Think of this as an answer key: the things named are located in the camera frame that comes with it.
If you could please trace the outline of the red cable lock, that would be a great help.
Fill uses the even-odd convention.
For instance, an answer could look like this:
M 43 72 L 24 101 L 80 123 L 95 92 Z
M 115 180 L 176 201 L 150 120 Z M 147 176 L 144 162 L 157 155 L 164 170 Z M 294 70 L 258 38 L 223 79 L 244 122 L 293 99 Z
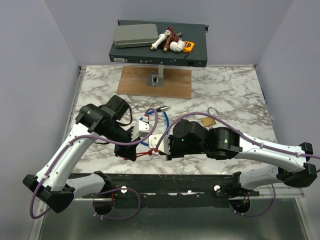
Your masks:
M 125 161 L 136 161 L 137 158 L 139 157 L 142 157 L 142 156 L 152 156 L 153 155 L 153 150 L 150 149 L 148 151 L 145 151 L 145 152 L 138 152 L 136 153 L 135 157 L 132 157 L 132 158 L 124 158 Z

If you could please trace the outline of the brass padlock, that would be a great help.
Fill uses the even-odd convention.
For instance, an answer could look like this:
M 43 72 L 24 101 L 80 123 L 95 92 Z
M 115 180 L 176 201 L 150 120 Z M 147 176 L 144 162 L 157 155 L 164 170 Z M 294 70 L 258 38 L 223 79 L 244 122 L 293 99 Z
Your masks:
M 214 110 L 216 114 L 219 113 L 219 111 L 213 107 L 213 106 L 210 106 L 208 109 L 207 109 L 207 113 L 210 115 L 211 114 L 211 110 Z M 211 127 L 211 126 L 214 126 L 216 125 L 216 120 L 214 118 L 211 118 L 211 117 L 202 117 L 201 118 L 201 121 L 202 121 L 202 124 L 204 127 Z

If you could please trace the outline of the blue cable lock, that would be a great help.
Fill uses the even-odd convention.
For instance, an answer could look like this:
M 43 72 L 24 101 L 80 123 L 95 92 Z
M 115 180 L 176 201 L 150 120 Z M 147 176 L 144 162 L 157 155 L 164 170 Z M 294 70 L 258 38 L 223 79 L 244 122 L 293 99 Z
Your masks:
M 158 107 L 158 108 L 155 109 L 157 113 L 163 113 L 164 119 L 165 119 L 166 128 L 168 128 L 169 125 L 170 125 L 170 121 L 169 121 L 168 115 L 166 113 L 166 110 L 168 110 L 168 109 L 169 109 L 168 106 L 161 106 L 161 107 Z M 150 115 L 154 114 L 154 112 L 155 111 L 153 111 L 153 110 L 150 110 L 150 111 L 147 112 L 148 119 L 149 119 Z M 146 142 L 144 142 L 144 141 L 142 141 L 140 144 L 142 144 L 143 146 L 148 146 L 148 144 Z

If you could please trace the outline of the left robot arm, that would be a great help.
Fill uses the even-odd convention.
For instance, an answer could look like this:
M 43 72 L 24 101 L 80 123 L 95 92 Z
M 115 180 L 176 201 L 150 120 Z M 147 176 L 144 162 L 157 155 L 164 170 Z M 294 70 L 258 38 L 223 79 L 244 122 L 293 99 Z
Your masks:
M 85 177 L 69 176 L 97 137 L 104 136 L 117 143 L 130 143 L 132 129 L 125 130 L 120 119 L 132 109 L 121 97 L 114 95 L 103 105 L 92 103 L 83 106 L 68 137 L 51 160 L 37 174 L 28 174 L 23 184 L 55 213 L 64 211 L 76 198 L 97 194 L 104 198 L 110 194 L 110 179 L 97 171 Z

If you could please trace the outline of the white elbow pipe fitting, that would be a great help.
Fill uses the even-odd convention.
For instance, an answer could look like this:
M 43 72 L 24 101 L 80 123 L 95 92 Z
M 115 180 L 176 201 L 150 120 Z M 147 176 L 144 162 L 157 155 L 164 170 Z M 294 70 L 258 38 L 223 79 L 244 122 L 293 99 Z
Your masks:
M 185 48 L 186 43 L 182 40 L 178 42 L 172 41 L 169 45 L 169 49 L 173 52 L 182 52 Z

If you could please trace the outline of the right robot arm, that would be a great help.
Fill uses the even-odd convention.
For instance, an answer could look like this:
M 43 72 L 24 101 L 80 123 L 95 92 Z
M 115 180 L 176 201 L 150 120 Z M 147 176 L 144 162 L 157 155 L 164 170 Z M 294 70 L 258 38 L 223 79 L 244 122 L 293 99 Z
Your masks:
M 234 173 L 230 191 L 241 196 L 260 186 L 283 183 L 294 188 L 309 187 L 318 177 L 316 166 L 309 163 L 310 143 L 281 145 L 254 138 L 227 127 L 206 129 L 195 121 L 180 120 L 169 139 L 168 159 L 205 154 L 215 160 L 243 159 L 266 166 Z

